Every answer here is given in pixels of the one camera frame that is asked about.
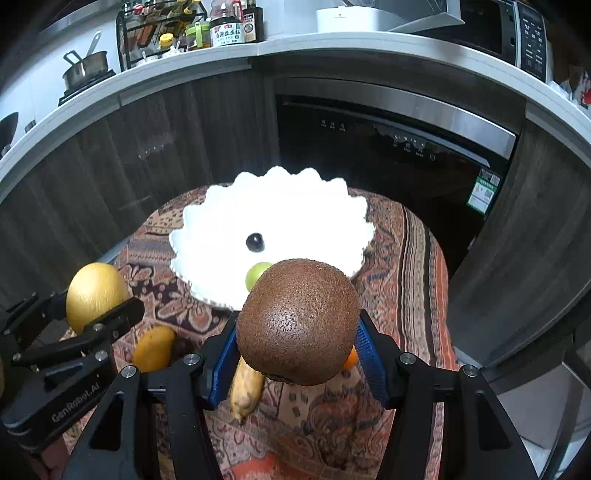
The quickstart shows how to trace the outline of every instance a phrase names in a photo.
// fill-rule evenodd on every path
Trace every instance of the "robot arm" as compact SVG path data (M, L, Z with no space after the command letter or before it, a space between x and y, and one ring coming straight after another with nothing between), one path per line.
M14 340L5 340L4 347L0 343L3 358L12 358L7 369L10 400L1 417L17 443L38 452L98 403L72 452L64 480L158 480L152 408L163 403L177 480L196 476L220 480L203 411L214 410L228 395L240 357L235 332L239 312L200 352L171 367L140 373L130 365L117 374L111 343L141 320L141 301L130 299L77 338L23 351L44 321L63 314L56 307L60 299L52 299L40 304L35 299L13 310L5 339L12 338L13 331L17 334ZM38 332L23 338L18 332L26 317ZM445 409L439 478L537 479L515 427L475 367L465 365L459 372L431 367L412 353L401 352L392 337L378 333L366 311L360 317L355 348L372 395L384 408L396 408L378 479L424 478L436 403ZM38 371L31 372L31 365ZM18 382L15 372L24 380Z

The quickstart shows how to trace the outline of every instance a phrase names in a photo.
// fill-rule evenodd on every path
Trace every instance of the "patterned rug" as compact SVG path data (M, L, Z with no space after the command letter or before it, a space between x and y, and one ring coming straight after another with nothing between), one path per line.
M115 261L133 295L145 304L141 324L113 346L119 368L131 362L138 338L155 325L171 326L198 348L221 332L228 319L228 312L192 298L188 286L169 269L174 252L168 234L182 227L183 208L204 201L206 190L187 192L154 212ZM350 189L350 194L367 198L367 219L376 226L365 265L353 281L362 308L402 351L432 366L457 369L445 323L447 268L437 241L399 203L360 190ZM65 435L70 449L89 415ZM394 412L373 399L362 371L354 367L315 387L266 380L258 407L242 425L227 400L206 418L225 478L345 480L376 476ZM169 480L174 469L166 423L159 406L158 451L163 479ZM439 472L442 434L443 409L437 407L429 480Z

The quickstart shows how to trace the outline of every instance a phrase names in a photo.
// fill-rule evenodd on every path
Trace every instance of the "scalloped white bowl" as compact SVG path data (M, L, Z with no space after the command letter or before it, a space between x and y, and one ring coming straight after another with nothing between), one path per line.
M209 187L201 205L185 207L183 227L168 237L176 254L170 268L193 297L229 310L242 309L246 274L259 262L308 258L353 278L375 233L366 212L367 200L350 196L343 179L324 181L313 168L243 172L228 187ZM252 233L262 235L262 252L247 248Z

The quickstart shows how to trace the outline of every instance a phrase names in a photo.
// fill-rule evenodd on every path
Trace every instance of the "wood grain panel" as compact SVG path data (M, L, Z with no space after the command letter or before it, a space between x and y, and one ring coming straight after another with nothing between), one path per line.
M277 143L265 95L252 70L195 80L130 103L59 146L0 204L0 304L66 288L78 268L182 192L243 170L264 173Z
M591 170L526 122L505 185L450 282L454 344L483 365L542 334L589 289Z

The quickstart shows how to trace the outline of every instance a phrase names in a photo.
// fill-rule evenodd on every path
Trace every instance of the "white countertop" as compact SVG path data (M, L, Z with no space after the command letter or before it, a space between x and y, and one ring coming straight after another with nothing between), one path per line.
M195 78L248 68L248 59L253 57L330 49L403 54L486 77L526 98L530 106L526 116L554 134L591 166L588 157L591 152L591 119L545 83L504 61L471 48L417 35L381 32L306 34L259 44L184 53L100 82L47 115L0 160L0 202L53 149L122 105Z

